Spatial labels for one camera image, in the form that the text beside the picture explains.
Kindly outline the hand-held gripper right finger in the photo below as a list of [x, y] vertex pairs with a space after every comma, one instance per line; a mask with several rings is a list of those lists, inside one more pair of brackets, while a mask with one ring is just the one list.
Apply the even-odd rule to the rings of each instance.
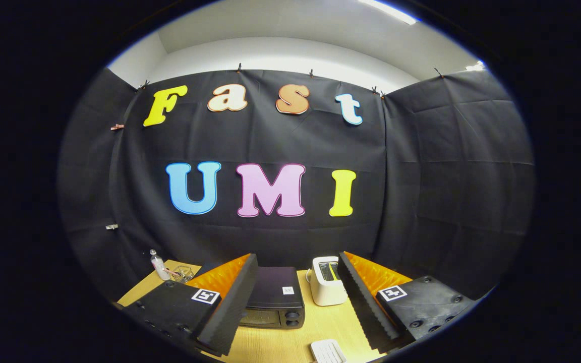
[[415, 279], [343, 251], [338, 275], [371, 349], [389, 353], [432, 335], [476, 304], [437, 278]]

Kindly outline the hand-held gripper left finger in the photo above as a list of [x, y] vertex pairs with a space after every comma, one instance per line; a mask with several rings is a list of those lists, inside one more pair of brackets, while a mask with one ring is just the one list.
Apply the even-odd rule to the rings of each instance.
[[228, 355], [257, 271], [256, 255], [246, 254], [189, 282], [162, 282], [122, 303], [122, 310], [175, 347]]

